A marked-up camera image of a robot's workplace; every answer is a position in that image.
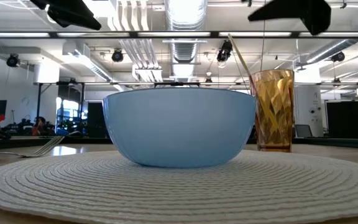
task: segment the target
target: exposed duct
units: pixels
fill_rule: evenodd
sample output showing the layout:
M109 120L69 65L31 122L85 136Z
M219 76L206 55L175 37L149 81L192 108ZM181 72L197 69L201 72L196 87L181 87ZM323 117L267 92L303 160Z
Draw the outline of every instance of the exposed duct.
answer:
M342 50L358 43L358 39L346 39L346 40L335 40L325 45L324 47L320 48L319 50L311 53L308 56L307 62L308 63L316 63L320 62L324 59L327 59Z
M207 0L165 0L169 30L203 30ZM198 44L171 44L173 73L176 77L189 77L194 72Z

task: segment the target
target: white ceiling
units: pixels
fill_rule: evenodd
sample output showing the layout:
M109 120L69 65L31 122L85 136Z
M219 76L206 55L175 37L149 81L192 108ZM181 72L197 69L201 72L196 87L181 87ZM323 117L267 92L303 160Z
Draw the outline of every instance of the white ceiling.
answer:
M14 1L9 1L11 5L22 7L22 5L15 3ZM33 5L24 1L28 6L33 7ZM238 1L208 1L209 4L214 4L220 2L220 7L208 7L207 18L206 18L206 30L263 30L263 22L253 22L250 23L247 20L248 15L256 10L256 7L246 7L238 6ZM222 7L228 6L225 5L225 2L228 4L236 4L233 7ZM342 1L328 1L330 3L339 4ZM148 4L153 4L154 8L156 6L163 6L163 0L149 0ZM166 30L165 25L165 11L156 11L152 8L148 11L149 16L149 26L152 30ZM105 18L99 18L99 21L102 23L102 30L109 30L106 25ZM335 8L332 10L332 19L331 26L329 30L357 30L358 27L358 8L345 8L338 9ZM266 30L306 30L302 22L298 19L282 19L276 21L267 21L265 24ZM70 26L67 29L63 29L55 24L47 22L45 17L45 12L38 9L27 10L27 9L15 9L12 7L7 7L0 4L0 31L35 31L35 30L70 30L70 31L81 31L86 30L80 27ZM121 47L118 40L84 40L87 45L92 50L92 58L97 60L106 70L112 73L114 76L115 73L122 74L127 72L127 79L130 80L132 75L130 74L132 70L132 63L126 57L126 59L121 63L113 63L111 60L111 54L114 48ZM201 62L201 65L196 66L195 76L199 77L199 81L204 81L203 77L206 76L206 72L210 71L213 74L213 80L219 80L221 82L234 82L240 81L241 76L239 75L239 69L235 61L235 57L232 56L228 61L227 65L224 68L218 69L216 60L211 63L216 50L220 48L222 39L208 39L208 43L201 44L199 49L198 62ZM240 51L243 54L244 59L248 63L248 66L251 69L251 72L257 72L260 69L273 69L277 65L281 64L283 60L293 59L296 54L310 54L315 50L318 50L322 46L330 43L332 40L327 39L301 39L299 40L299 50L296 49L296 40L291 39L280 39L272 40L267 39L264 42L264 57L263 57L263 66L260 66L260 54L262 52L263 40L261 39L236 39L236 44L239 47ZM65 62L64 57L62 56L62 46L65 40L0 40L0 47L40 47L48 53L52 54L59 60ZM163 76L170 76L170 50L169 45L163 44L162 40L154 39L153 40L154 49L157 55L159 64L163 68ZM105 53L105 58L100 56L100 53ZM344 50L346 59L343 62L336 64L336 69L333 69L331 64L321 67L321 78L324 80L332 80L334 77L334 72L336 75L343 73L351 72L358 69L358 58L350 60L353 57L358 56L358 44L355 44L348 49ZM91 80L93 78L93 73L90 72L86 67L80 64L70 64L72 70L62 71L62 76L71 76L78 79ZM348 81L358 81L358 76L352 77Z

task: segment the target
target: ceiling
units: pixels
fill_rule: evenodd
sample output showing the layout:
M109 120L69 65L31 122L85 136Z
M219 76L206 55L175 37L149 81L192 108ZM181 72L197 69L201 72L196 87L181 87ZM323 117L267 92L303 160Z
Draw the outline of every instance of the ceiling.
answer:
M0 1L15 7L24 7L17 1ZM23 1L28 7L34 7L31 2ZM222 1L209 0L206 16L206 30L281 30L294 31L306 30L299 19L282 19L276 21L249 22L247 16L257 9L257 7L246 7L238 1ZM263 1L253 1L255 5L263 4ZM332 6L340 6L342 1L327 1ZM347 1L348 5L358 6L358 0ZM166 30L165 11L163 0L149 0L148 10L149 27L152 30ZM106 18L98 18L102 23L102 30L108 31ZM44 11L38 9L18 9L0 4L0 31L46 31L46 30L69 30L84 31L87 29L81 27L70 26L63 29L56 24L50 23ZM358 30L358 7L347 7L339 9L337 7L332 10L330 31L357 31ZM94 74L85 66L78 63L69 63L62 55L62 46L66 40L63 39L47 39L47 40L29 40L14 39L0 40L0 48L5 47L39 47L50 53L67 66L61 71L61 77L74 77L78 80L93 81ZM219 68L215 60L216 51L222 44L222 39L208 39L208 43L200 44L198 50L197 62L195 66L196 78L193 81L204 81L206 72L212 73L214 82L240 82L241 74L246 76L240 61L232 55L227 61L224 68ZM236 39L236 45L241 51L244 60L247 62L251 72L258 72L261 69L274 69L285 60L293 60L297 55L308 55L321 47L329 44L334 40L329 39L300 39L298 41L298 49L295 39ZM85 39L91 49L91 57L99 62L105 70L120 81L132 82L131 75L132 62L129 57L124 54L124 61L114 63L111 55L115 48L121 48L119 41L115 39ZM157 56L158 63L162 66L163 77L172 76L170 46L163 44L161 39L153 39L153 46ZM333 80L334 76L358 70L358 43L343 50L346 59L343 62L337 62L335 69L332 63L323 62L320 65L321 78L325 80ZM30 63L39 63L38 59L28 59ZM355 75L347 82L358 82L358 75Z

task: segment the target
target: desk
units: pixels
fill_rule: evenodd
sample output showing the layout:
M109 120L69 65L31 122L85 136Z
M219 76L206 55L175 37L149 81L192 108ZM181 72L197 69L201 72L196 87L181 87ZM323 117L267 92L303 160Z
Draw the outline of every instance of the desk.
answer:
M17 153L31 153L38 149L38 147L25 147L25 148L15 148L15 149L3 149L0 151L10 151ZM247 145L246 149L256 150L256 145ZM66 154L77 154L85 152L97 152L97 151L110 151L116 150L113 145L64 145L57 146L51 152L50 156L59 156ZM358 149L345 148L345 147L329 147L329 146L313 146L313 145L293 145L293 152L300 154L307 154L313 156L323 156L330 157L334 159L342 159L352 162L358 162ZM14 156L4 156L0 155L0 166L22 161L23 159L16 158ZM70 222L63 222L58 220L51 220L43 217L35 217L32 215L24 215L20 213L5 212L0 210L0 224L69 224ZM358 224L358 217L355 218L345 218L340 220L331 220L324 222L323 224Z

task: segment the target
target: bowl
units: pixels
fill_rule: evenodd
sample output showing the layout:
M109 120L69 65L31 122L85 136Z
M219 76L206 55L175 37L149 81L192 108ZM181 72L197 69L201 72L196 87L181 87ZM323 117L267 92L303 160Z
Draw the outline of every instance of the bowl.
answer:
M145 166L223 164L244 148L255 120L253 96L209 88L150 88L103 99L106 127L127 159Z

